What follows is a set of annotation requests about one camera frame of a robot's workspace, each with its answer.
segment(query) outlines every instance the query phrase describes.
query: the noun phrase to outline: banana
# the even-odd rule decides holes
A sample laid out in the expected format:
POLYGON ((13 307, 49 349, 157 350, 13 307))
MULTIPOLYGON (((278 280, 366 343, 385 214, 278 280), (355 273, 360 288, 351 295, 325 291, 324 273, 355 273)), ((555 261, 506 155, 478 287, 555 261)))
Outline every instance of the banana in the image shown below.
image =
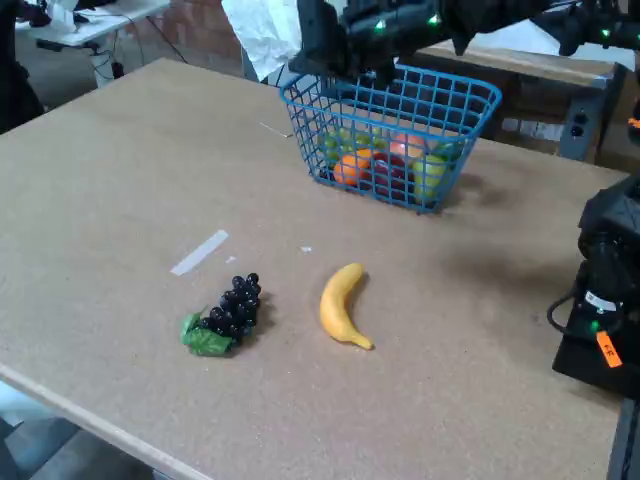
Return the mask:
POLYGON ((345 309, 346 297, 363 272, 361 264, 351 263, 333 274, 320 298, 320 321, 327 333, 336 340, 371 350, 373 343, 355 329, 345 309))

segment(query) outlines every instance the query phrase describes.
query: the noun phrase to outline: bunch of grapes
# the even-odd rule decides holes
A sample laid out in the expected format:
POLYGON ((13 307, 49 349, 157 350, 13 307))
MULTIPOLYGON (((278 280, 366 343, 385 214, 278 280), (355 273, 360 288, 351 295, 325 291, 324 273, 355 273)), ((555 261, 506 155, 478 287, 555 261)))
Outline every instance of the bunch of grapes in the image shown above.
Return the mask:
POLYGON ((233 277, 233 290, 222 294, 219 306, 213 307, 208 317, 200 319, 199 327, 231 338, 232 346, 240 345, 242 338, 251 334, 258 321, 262 290, 258 280, 256 273, 250 273, 246 279, 233 277))

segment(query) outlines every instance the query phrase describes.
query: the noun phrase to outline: orange tag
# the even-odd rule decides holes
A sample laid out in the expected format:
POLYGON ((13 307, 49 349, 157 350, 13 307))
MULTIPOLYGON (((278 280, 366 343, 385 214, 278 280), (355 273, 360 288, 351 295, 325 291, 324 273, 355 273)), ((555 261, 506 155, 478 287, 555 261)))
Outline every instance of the orange tag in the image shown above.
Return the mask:
POLYGON ((607 332, 596 333, 596 340, 610 368, 616 368, 622 365, 622 360, 620 360, 618 352, 616 352, 616 349, 613 347, 613 343, 611 343, 607 332))

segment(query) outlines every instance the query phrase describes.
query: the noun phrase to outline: blue basket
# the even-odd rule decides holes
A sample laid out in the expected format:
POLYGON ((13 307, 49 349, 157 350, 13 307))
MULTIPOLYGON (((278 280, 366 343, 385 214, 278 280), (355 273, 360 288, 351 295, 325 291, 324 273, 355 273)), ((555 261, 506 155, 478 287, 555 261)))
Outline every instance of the blue basket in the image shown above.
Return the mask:
POLYGON ((418 212, 442 203, 502 97, 486 82, 403 65, 385 90, 367 77, 301 75, 280 95, 316 181, 418 212))

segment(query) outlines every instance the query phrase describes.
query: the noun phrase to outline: floor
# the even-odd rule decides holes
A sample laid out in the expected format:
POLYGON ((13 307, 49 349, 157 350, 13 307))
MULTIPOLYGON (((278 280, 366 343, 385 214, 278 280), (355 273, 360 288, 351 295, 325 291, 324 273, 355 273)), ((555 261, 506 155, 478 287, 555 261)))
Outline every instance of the floor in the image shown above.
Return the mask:
MULTIPOLYGON (((181 61, 165 44, 143 44, 141 47, 142 51, 133 37, 126 36, 125 33, 119 35, 115 58, 124 65, 125 72, 161 57, 181 61)), ((229 75, 242 75, 239 60, 229 60, 183 48, 180 51, 191 65, 229 75)), ((36 48, 35 41, 25 32, 19 32, 16 37, 18 61, 29 71, 32 87, 48 108, 58 107, 96 88, 93 66, 88 58, 90 53, 86 49, 51 52, 36 48)))
MULTIPOLYGON (((125 72, 141 65, 140 48, 131 37, 121 35, 115 57, 125 72)), ((190 64, 241 76, 239 62, 181 49, 190 64)), ((96 88, 93 67, 87 51, 65 49, 55 53, 35 47, 25 34, 16 38, 16 54, 29 70, 30 82, 47 108, 56 108, 96 88)), ((166 45, 143 45, 144 63, 160 57, 176 58, 166 45)), ((21 425, 7 440, 16 461, 27 446, 43 437, 51 420, 21 425)), ((150 470, 117 448, 94 435, 80 431, 37 473, 33 480, 151 480, 150 470)))

